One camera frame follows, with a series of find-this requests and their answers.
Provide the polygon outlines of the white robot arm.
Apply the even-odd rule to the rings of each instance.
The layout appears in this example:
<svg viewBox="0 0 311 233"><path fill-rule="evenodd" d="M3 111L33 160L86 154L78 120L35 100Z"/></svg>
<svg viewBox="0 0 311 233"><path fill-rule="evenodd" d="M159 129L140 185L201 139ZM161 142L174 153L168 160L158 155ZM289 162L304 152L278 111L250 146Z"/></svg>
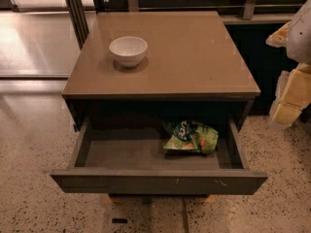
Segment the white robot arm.
<svg viewBox="0 0 311 233"><path fill-rule="evenodd" d="M269 112L271 126L286 129L311 103L311 0L265 42L274 48L284 47L287 57L298 63L290 72L281 72Z"/></svg>

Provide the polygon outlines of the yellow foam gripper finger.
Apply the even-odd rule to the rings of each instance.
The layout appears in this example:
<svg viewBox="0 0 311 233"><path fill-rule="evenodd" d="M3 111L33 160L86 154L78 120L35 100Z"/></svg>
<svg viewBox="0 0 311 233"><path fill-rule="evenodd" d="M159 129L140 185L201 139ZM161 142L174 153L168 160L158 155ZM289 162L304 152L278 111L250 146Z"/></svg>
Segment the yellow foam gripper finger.
<svg viewBox="0 0 311 233"><path fill-rule="evenodd" d="M291 70L273 118L292 125L311 103L311 65L299 63Z"/></svg>
<svg viewBox="0 0 311 233"><path fill-rule="evenodd" d="M288 29L290 23L287 22L281 26L277 31L272 33L265 41L265 43L274 48L281 48L287 45Z"/></svg>

